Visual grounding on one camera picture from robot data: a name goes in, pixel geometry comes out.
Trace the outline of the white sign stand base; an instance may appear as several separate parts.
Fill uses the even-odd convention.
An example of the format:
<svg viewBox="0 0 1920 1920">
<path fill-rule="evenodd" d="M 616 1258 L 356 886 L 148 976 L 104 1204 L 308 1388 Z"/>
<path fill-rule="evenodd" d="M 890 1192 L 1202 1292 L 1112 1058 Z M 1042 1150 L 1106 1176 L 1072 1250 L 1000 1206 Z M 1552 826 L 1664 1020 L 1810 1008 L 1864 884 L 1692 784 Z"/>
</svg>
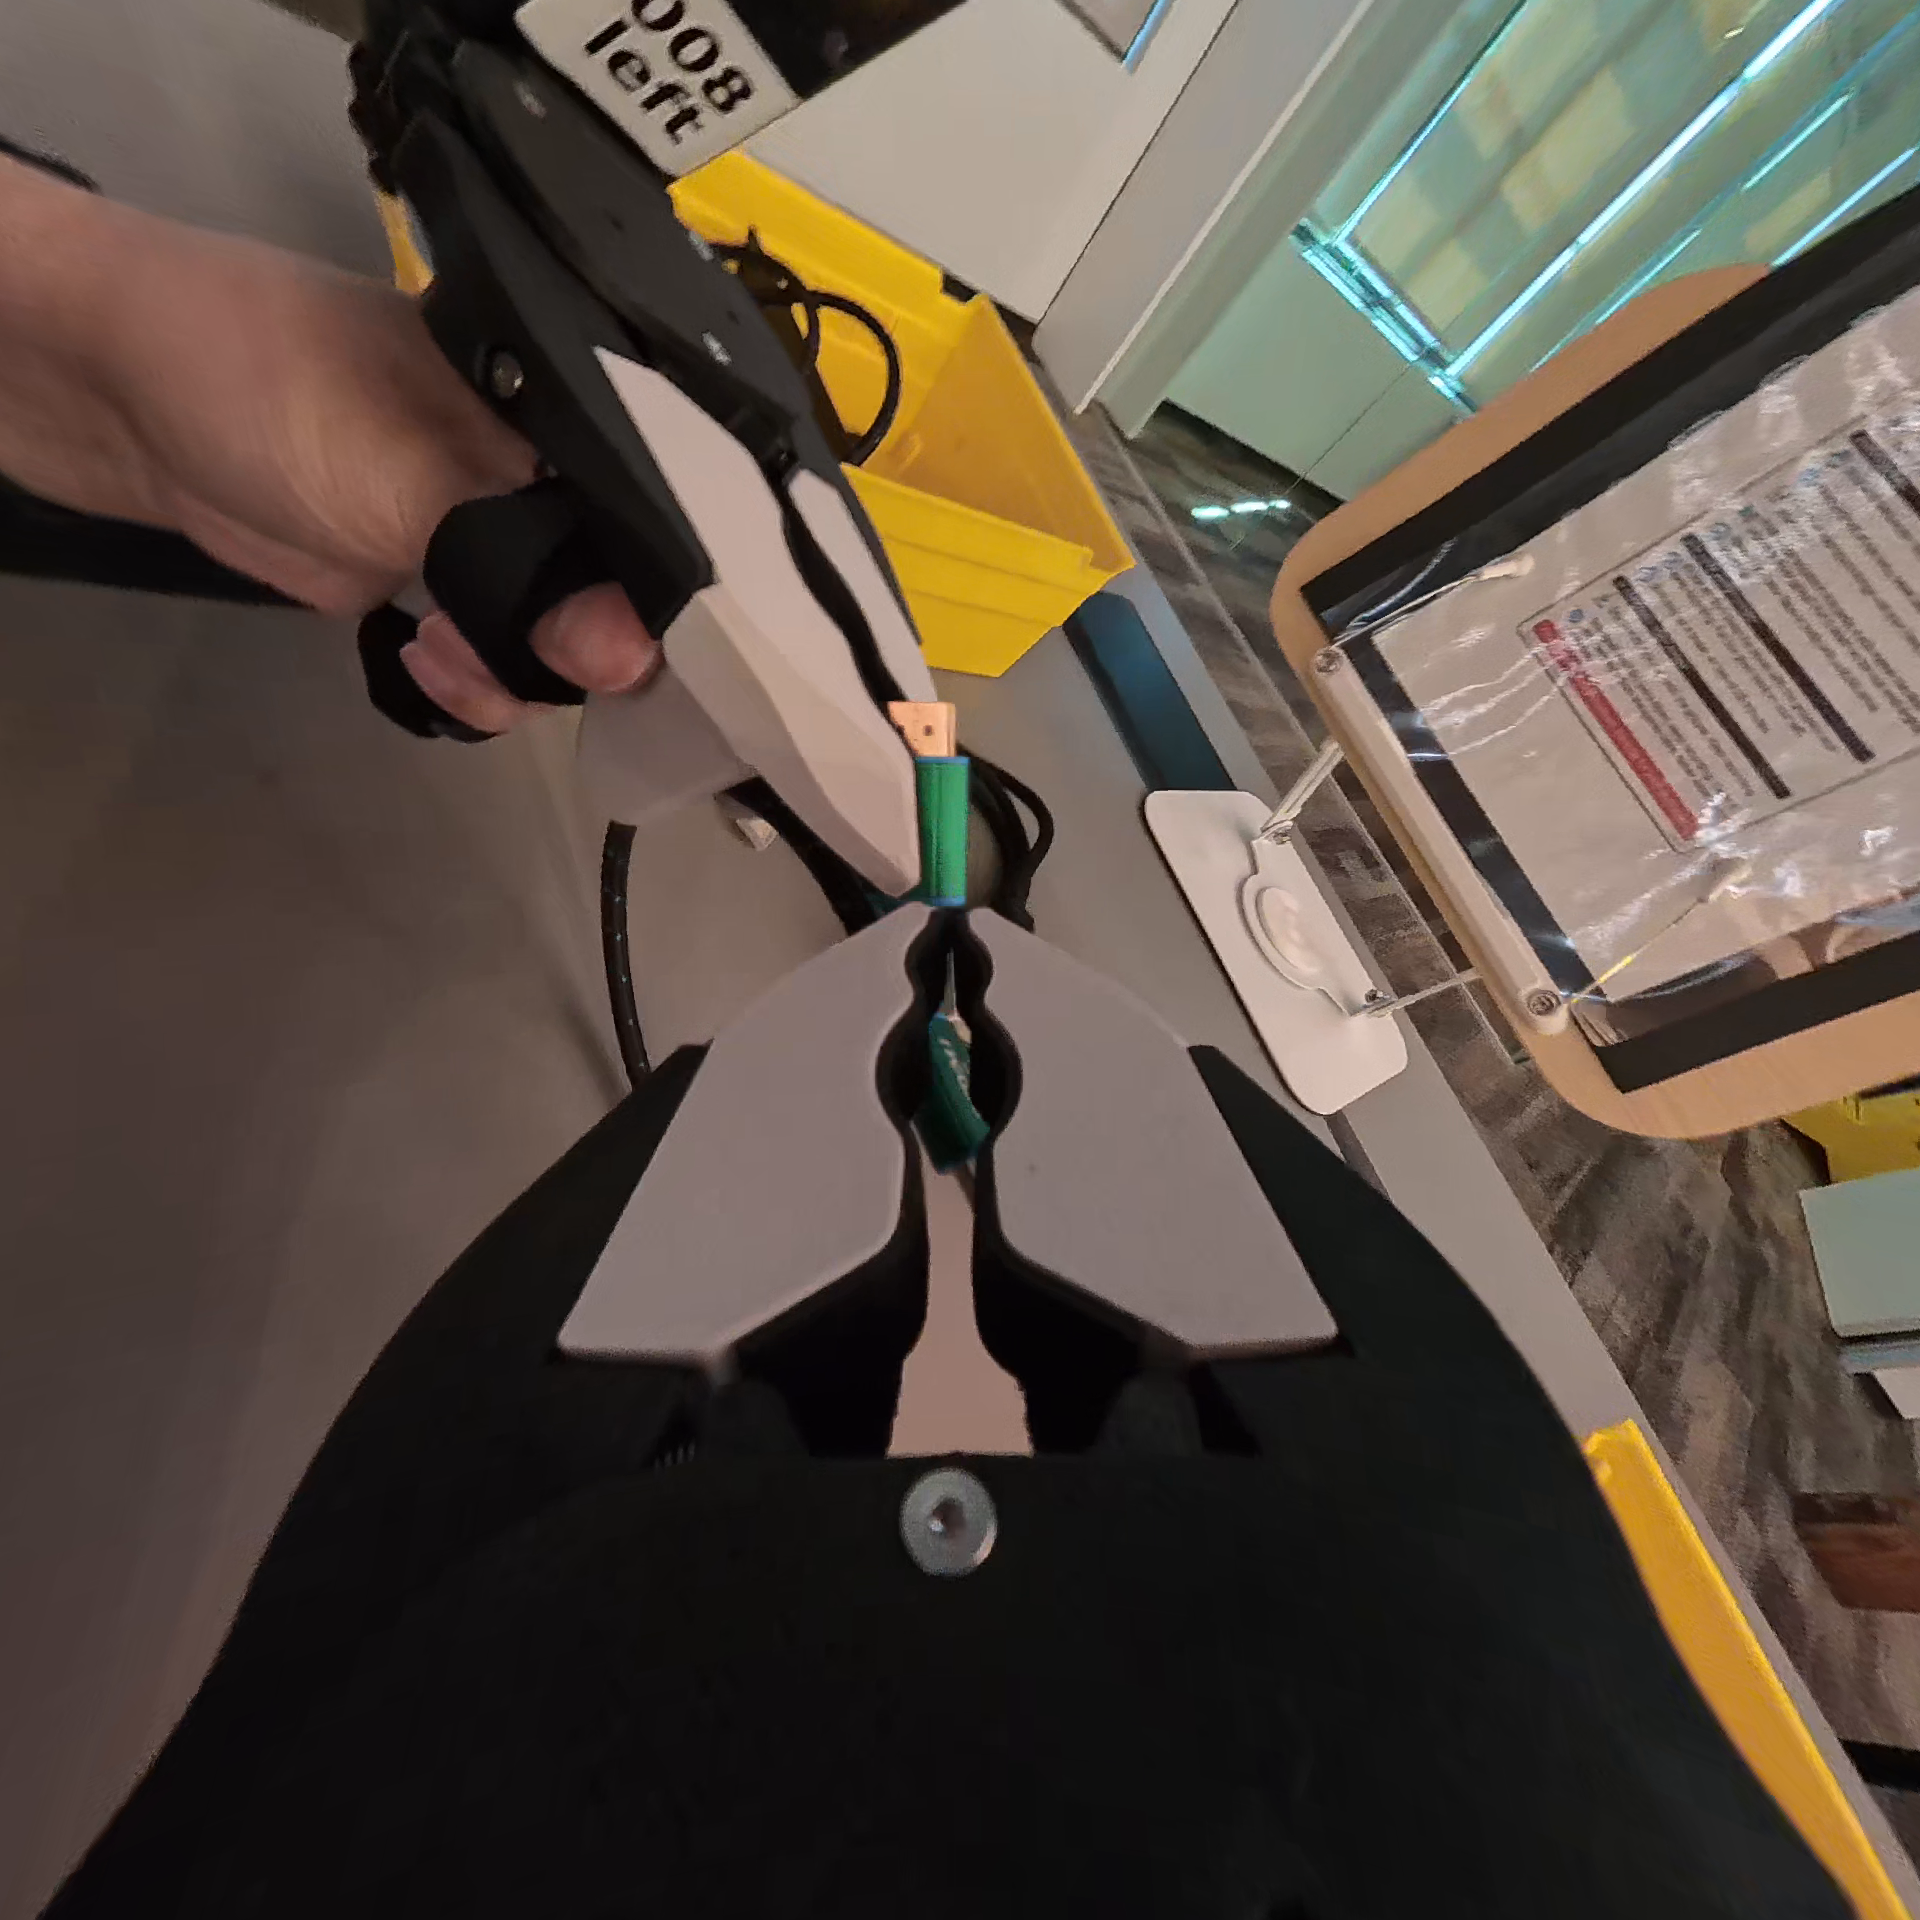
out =
<svg viewBox="0 0 1920 1920">
<path fill-rule="evenodd" d="M 1338 1114 L 1408 1068 L 1362 948 L 1268 806 L 1236 790 L 1156 790 L 1144 824 L 1268 1064 L 1314 1116 Z"/>
</svg>

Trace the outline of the person's left hand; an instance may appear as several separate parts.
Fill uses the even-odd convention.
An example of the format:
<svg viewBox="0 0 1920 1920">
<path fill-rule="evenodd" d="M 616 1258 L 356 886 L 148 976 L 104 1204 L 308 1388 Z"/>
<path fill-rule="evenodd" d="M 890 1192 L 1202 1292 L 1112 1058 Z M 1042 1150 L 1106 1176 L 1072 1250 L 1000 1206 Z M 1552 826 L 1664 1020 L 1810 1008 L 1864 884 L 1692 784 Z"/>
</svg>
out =
<svg viewBox="0 0 1920 1920">
<path fill-rule="evenodd" d="M 392 286 L 2 160 L 2 470 L 180 536 L 314 612 L 420 578 L 458 506 L 538 456 Z"/>
</svg>

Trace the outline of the wooden sign board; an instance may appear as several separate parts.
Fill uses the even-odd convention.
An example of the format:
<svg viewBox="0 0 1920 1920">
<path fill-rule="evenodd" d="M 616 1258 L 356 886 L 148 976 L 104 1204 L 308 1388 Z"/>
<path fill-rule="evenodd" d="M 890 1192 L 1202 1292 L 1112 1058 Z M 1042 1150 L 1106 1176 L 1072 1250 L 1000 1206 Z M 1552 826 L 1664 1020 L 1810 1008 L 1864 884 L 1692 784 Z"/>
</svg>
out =
<svg viewBox="0 0 1920 1920">
<path fill-rule="evenodd" d="M 1270 624 L 1548 1086 L 1692 1140 L 1916 1078 L 1916 192 L 1628 300 Z"/>
</svg>

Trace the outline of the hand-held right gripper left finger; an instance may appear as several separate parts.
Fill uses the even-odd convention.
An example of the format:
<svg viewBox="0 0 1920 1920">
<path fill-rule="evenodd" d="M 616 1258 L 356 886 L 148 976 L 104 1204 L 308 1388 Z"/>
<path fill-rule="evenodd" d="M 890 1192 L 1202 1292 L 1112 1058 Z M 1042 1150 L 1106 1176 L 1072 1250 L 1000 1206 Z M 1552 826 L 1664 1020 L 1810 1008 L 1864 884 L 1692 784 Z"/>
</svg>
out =
<svg viewBox="0 0 1920 1920">
<path fill-rule="evenodd" d="M 720 1376 L 782 1334 L 864 1314 L 914 1346 L 930 1236 L 910 1114 L 922 972 L 944 928 L 904 906 L 718 1032 L 560 1324 L 560 1356 Z"/>
</svg>

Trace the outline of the yellow plastic bin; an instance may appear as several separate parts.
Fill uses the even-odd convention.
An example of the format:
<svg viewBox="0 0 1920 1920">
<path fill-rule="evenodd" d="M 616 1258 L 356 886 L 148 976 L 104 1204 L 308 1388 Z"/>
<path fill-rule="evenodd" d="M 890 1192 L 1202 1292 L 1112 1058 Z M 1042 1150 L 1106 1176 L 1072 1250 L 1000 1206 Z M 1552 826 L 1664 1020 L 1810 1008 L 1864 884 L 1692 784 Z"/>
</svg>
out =
<svg viewBox="0 0 1920 1920">
<path fill-rule="evenodd" d="M 1590 1432 L 1582 1454 L 1652 1610 L 1720 1730 L 1860 1918 L 1910 1918 L 1840 1774 L 1794 1704 L 1702 1532 L 1632 1420 Z"/>
<path fill-rule="evenodd" d="M 664 186 L 630 166 L 536 176 L 574 272 L 702 342 L 692 390 L 744 402 L 746 442 L 830 456 L 876 532 L 934 670 L 1000 678 L 1132 566 L 1040 378 L 984 294 L 748 156 Z"/>
</svg>

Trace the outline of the pale green board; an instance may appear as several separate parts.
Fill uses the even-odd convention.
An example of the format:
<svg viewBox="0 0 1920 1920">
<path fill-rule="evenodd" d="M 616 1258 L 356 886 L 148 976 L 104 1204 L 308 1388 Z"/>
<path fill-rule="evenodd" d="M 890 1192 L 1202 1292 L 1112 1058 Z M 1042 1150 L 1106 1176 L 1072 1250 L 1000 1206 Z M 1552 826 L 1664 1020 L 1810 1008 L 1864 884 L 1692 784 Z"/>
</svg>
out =
<svg viewBox="0 0 1920 1920">
<path fill-rule="evenodd" d="M 1918 1422 L 1918 1170 L 1798 1194 L 1842 1368 Z"/>
</svg>

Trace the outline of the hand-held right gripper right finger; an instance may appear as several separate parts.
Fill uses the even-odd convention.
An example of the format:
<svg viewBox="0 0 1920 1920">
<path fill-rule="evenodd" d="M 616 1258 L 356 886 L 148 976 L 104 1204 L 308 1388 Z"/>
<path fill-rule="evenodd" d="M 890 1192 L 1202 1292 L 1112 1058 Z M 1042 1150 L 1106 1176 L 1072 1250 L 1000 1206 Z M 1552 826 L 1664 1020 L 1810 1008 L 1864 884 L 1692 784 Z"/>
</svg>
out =
<svg viewBox="0 0 1920 1920">
<path fill-rule="evenodd" d="M 1338 1328 L 1186 1040 L 992 912 L 954 914 L 974 1032 L 972 1304 L 1022 1388 L 1330 1350 Z"/>
</svg>

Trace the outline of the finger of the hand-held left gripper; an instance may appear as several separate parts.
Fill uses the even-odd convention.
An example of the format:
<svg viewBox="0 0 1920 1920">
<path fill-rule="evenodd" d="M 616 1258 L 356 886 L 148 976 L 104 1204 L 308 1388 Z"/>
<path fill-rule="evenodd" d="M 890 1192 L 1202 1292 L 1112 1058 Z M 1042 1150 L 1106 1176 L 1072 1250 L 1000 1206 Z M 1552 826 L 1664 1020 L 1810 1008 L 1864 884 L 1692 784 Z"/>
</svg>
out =
<svg viewBox="0 0 1920 1920">
<path fill-rule="evenodd" d="M 832 700 L 882 714 L 940 698 L 900 586 L 842 478 L 800 462 L 780 474 L 780 558 L 798 594 L 796 644 Z"/>
<path fill-rule="evenodd" d="M 610 348 L 596 358 L 714 578 L 654 630 L 664 662 L 646 684 L 588 700 L 578 762 L 592 800 L 642 826 L 760 778 L 878 892 L 910 894 L 916 764 L 888 708 L 830 698 L 798 646 L 780 490 L 666 374 Z"/>
</svg>

